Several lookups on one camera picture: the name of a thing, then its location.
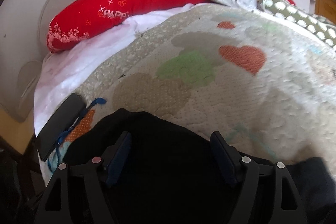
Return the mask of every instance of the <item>yellow wooden surface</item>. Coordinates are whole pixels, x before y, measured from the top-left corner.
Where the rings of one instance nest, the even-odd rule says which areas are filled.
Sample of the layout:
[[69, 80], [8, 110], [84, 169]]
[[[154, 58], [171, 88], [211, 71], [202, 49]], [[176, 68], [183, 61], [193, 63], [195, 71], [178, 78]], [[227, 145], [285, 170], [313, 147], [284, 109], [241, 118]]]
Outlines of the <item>yellow wooden surface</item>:
[[17, 122], [0, 108], [0, 136], [16, 151], [23, 154], [33, 134], [33, 111], [24, 122]]

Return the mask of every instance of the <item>green polka dot pillow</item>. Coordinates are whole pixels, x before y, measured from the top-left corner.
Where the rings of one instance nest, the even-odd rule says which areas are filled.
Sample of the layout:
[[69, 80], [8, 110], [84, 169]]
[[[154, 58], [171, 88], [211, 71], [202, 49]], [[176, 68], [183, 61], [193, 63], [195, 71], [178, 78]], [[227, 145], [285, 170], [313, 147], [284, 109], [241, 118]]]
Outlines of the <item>green polka dot pillow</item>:
[[309, 15], [286, 0], [259, 0], [258, 8], [265, 13], [294, 22], [313, 33], [336, 50], [336, 26], [317, 15]]

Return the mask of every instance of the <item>black smartphone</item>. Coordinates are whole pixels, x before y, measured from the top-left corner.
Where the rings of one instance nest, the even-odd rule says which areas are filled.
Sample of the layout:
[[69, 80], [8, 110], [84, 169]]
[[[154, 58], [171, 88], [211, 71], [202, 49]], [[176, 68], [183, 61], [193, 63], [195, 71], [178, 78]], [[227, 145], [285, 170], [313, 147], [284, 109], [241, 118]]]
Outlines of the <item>black smartphone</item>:
[[83, 98], [72, 93], [50, 117], [36, 137], [36, 146], [42, 161], [46, 161], [55, 149], [55, 143], [60, 133], [68, 130], [85, 108], [86, 103]]

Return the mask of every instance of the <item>wooden door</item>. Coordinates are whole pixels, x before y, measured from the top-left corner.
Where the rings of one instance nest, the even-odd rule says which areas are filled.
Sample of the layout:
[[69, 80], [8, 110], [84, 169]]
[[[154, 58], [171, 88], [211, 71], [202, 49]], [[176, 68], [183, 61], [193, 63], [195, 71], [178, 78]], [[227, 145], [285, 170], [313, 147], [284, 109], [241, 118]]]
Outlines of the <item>wooden door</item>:
[[336, 0], [316, 0], [315, 14], [322, 15], [336, 24]]

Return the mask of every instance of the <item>long red pillow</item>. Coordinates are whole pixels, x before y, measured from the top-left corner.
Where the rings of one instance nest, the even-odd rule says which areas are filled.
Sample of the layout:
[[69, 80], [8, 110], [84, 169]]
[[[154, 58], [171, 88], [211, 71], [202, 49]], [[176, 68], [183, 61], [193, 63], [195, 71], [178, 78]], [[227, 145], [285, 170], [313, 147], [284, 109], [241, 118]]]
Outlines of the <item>long red pillow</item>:
[[47, 46], [52, 53], [69, 50], [129, 16], [203, 2], [209, 0], [77, 0], [51, 21]]

